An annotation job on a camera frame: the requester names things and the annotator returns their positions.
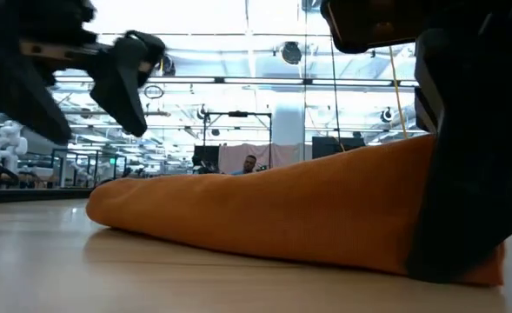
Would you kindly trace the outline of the black screen panel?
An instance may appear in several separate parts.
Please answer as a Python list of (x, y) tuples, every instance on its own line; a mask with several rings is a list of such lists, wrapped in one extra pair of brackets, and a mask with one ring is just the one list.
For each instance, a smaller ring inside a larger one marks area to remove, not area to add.
[(195, 174), (219, 173), (219, 146), (196, 146), (192, 157)]

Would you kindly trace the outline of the black cage frame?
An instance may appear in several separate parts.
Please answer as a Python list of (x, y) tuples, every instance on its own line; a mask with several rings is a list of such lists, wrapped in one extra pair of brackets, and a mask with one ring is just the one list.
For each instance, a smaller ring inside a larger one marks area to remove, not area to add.
[(128, 158), (100, 147), (53, 149), (50, 166), (60, 188), (95, 188), (117, 179), (127, 169)]

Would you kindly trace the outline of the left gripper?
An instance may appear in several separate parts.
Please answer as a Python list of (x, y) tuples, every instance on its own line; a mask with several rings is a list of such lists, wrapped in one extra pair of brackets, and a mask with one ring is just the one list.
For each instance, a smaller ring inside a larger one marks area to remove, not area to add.
[[(111, 46), (100, 44), (96, 33), (83, 28), (95, 14), (90, 0), (0, 0), (0, 112), (53, 143), (67, 143), (70, 126), (43, 82), (53, 83), (57, 70), (80, 69), (93, 78), (90, 96), (101, 108), (135, 137), (145, 133), (138, 90), (163, 58), (165, 44), (136, 30)], [(16, 56), (21, 39), (78, 49), (91, 44), (94, 56), (31, 63)]]

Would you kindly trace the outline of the black monitor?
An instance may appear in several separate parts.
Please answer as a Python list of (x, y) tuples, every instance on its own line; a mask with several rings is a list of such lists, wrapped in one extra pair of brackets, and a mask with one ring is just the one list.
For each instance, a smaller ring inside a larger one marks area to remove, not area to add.
[(364, 146), (362, 138), (312, 137), (312, 158), (327, 157)]

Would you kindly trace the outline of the black gantry stand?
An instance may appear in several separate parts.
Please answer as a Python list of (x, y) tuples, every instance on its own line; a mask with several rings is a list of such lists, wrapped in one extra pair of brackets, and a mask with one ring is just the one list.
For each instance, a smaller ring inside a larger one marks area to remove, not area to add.
[(207, 145), (206, 145), (206, 132), (209, 128), (208, 126), (208, 118), (211, 116), (216, 116), (217, 118), (221, 116), (228, 116), (228, 117), (237, 117), (237, 118), (245, 118), (245, 117), (267, 117), (269, 119), (269, 126), (267, 127), (269, 132), (269, 168), (272, 167), (272, 125), (273, 125), (273, 116), (271, 113), (258, 113), (258, 112), (248, 112), (248, 111), (228, 111), (228, 112), (215, 112), (215, 111), (207, 111), (203, 113), (203, 153), (202, 153), (202, 159), (206, 157), (206, 151), (207, 151)]

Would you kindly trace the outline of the black aluminium table frame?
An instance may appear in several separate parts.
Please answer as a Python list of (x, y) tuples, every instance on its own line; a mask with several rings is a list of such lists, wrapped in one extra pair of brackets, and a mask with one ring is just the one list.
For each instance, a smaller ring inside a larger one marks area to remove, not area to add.
[(84, 199), (93, 189), (0, 189), (0, 203)]

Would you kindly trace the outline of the orange cloth towel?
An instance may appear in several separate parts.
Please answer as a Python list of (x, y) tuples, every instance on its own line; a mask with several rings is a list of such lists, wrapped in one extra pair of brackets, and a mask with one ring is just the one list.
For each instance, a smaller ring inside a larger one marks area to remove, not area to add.
[(434, 143), (412, 137), (240, 176), (121, 178), (96, 187), (86, 212), (198, 248), (402, 276)]

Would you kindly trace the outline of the pink curtain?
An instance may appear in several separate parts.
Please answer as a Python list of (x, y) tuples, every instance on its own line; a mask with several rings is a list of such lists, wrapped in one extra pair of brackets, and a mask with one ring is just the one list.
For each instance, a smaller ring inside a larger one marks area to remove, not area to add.
[(258, 166), (270, 168), (284, 167), (292, 163), (312, 159), (311, 144), (280, 145), (276, 143), (265, 145), (241, 144), (236, 146), (221, 145), (219, 147), (218, 167), (221, 172), (232, 173), (243, 168), (245, 157), (252, 155)]

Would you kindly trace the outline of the white humanoid robot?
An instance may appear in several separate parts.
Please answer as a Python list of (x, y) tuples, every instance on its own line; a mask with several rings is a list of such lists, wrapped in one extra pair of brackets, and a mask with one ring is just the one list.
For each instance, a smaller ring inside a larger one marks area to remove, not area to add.
[(0, 163), (11, 172), (17, 173), (19, 157), (28, 151), (28, 141), (21, 136), (23, 126), (8, 120), (0, 128)]

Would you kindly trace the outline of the person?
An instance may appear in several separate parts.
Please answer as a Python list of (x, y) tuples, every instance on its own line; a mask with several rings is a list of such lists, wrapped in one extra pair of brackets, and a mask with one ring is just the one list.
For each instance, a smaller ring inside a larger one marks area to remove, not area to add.
[(244, 162), (243, 162), (243, 167), (240, 170), (236, 170), (236, 171), (232, 172), (232, 175), (238, 176), (238, 175), (245, 175), (245, 174), (252, 173), (256, 166), (256, 162), (257, 162), (257, 159), (255, 156), (253, 156), (253, 155), (246, 156), (244, 159)]

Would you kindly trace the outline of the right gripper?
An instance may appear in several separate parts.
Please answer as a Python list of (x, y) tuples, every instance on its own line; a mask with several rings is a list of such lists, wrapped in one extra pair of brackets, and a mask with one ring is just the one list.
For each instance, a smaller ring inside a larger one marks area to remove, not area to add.
[(512, 30), (512, 0), (422, 0), (417, 29)]

